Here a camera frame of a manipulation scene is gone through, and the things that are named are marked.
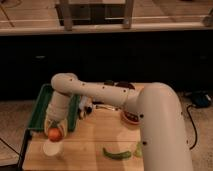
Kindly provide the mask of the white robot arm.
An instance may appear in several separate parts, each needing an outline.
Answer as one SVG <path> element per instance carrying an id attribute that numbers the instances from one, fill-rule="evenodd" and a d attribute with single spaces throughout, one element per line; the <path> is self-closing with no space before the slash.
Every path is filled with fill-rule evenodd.
<path id="1" fill-rule="evenodd" d="M 164 83 L 140 90 L 83 82 L 73 73 L 51 78 L 53 95 L 46 114 L 60 122 L 74 94 L 91 97 L 139 117 L 144 171 L 194 171 L 180 100 Z"/>

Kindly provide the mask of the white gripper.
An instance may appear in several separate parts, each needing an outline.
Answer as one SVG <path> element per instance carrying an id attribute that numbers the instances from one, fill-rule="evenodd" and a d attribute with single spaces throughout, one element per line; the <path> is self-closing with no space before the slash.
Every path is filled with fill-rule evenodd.
<path id="1" fill-rule="evenodd" d="M 45 119 L 44 122 L 45 135 L 48 135 L 48 130 L 52 124 L 51 120 L 54 120 L 56 122 L 60 122 L 62 120 L 58 124 L 59 129 L 63 135 L 67 134 L 68 122 L 64 119 L 68 116 L 70 100 L 71 97 L 69 95 L 61 94 L 57 91 L 53 92 L 52 98 L 46 109 L 46 115 L 48 119 Z"/>

